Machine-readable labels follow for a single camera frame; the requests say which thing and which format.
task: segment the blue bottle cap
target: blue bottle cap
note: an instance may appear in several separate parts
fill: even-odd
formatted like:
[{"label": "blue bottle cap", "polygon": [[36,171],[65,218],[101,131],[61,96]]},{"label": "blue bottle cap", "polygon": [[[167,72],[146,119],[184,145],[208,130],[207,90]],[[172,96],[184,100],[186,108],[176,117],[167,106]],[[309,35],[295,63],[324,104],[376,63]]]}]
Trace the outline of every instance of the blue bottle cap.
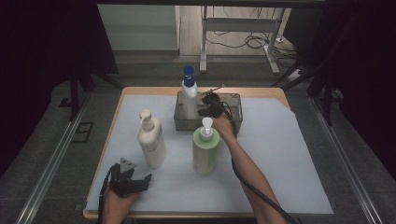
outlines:
[{"label": "blue bottle cap", "polygon": [[194,72],[194,68],[191,66],[184,67],[184,85],[186,87],[192,87],[195,84],[194,76],[192,73]]}]

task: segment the lotion bottle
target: lotion bottle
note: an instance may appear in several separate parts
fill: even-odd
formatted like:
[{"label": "lotion bottle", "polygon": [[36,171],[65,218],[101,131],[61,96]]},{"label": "lotion bottle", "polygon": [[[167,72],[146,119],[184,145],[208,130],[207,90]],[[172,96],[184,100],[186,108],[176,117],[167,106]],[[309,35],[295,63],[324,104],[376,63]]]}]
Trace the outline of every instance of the lotion bottle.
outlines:
[{"label": "lotion bottle", "polygon": [[155,169],[163,164],[166,147],[163,139],[161,121],[151,116],[151,112],[144,109],[140,112],[140,132],[137,140],[143,150],[148,166]]},{"label": "lotion bottle", "polygon": [[212,128],[212,118],[203,118],[202,123],[204,127],[195,130],[192,136],[193,168],[200,175],[208,175],[218,160],[220,136]]},{"label": "lotion bottle", "polygon": [[184,79],[181,81],[183,95],[183,108],[186,119],[198,119],[197,109],[197,84],[192,75],[194,69],[191,66],[184,67]]}]

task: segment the green bottle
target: green bottle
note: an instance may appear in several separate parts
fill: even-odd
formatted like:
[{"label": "green bottle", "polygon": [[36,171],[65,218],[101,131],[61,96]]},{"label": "green bottle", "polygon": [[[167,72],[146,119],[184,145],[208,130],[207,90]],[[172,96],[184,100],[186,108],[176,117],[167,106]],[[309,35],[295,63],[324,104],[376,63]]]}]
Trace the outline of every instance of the green bottle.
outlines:
[{"label": "green bottle", "polygon": [[213,119],[203,118],[204,127],[195,130],[192,136],[193,167],[200,175],[210,174],[218,161],[220,136],[212,128]]}]

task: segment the white wall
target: white wall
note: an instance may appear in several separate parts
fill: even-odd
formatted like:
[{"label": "white wall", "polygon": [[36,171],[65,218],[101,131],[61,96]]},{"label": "white wall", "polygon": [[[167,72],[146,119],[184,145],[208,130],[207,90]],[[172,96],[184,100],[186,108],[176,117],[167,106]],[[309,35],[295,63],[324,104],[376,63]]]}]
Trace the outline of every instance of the white wall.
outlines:
[{"label": "white wall", "polygon": [[178,49],[178,6],[98,5],[113,50]]}]

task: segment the right arm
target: right arm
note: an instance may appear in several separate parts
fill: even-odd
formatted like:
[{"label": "right arm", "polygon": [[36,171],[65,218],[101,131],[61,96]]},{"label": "right arm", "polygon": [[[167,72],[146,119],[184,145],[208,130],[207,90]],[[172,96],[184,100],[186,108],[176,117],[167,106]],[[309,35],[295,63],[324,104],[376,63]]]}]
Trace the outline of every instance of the right arm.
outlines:
[{"label": "right arm", "polygon": [[[227,144],[233,158],[233,163],[240,175],[244,177],[250,185],[258,189],[274,203],[279,204],[267,178],[233,135],[233,127],[228,118],[222,114],[218,119],[213,119],[213,122],[214,128],[219,132],[221,138]],[[248,189],[244,184],[242,184],[242,188],[258,223],[287,223],[286,219],[271,207],[271,205]]]}]

